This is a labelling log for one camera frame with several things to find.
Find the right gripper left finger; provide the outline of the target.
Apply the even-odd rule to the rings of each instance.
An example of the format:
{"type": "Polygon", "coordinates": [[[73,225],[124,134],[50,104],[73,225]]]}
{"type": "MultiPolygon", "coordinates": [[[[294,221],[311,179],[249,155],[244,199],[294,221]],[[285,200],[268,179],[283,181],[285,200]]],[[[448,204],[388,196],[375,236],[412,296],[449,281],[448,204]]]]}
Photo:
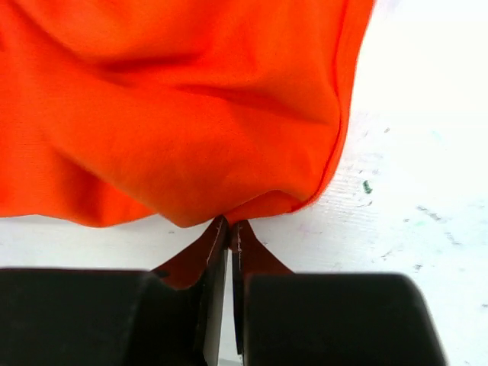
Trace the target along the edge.
{"type": "Polygon", "coordinates": [[[3,365],[215,365],[228,223],[151,271],[5,268],[3,365]]]}

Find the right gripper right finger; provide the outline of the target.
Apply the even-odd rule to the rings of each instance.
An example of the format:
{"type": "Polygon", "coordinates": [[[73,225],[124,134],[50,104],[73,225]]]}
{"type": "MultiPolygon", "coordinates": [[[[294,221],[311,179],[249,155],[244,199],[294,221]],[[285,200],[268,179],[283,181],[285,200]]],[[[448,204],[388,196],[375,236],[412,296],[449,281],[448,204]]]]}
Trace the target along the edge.
{"type": "Polygon", "coordinates": [[[249,222],[230,234],[245,365],[444,365],[424,297],[396,273],[295,273],[249,222]]]}

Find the orange t-shirt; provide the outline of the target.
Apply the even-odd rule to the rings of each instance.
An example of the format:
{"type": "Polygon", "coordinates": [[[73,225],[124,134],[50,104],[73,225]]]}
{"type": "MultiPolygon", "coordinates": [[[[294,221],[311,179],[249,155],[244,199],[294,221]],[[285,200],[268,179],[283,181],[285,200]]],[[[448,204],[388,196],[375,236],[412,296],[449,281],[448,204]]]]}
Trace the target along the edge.
{"type": "Polygon", "coordinates": [[[1,215],[181,227],[331,182],[372,1],[3,1],[1,215]]]}

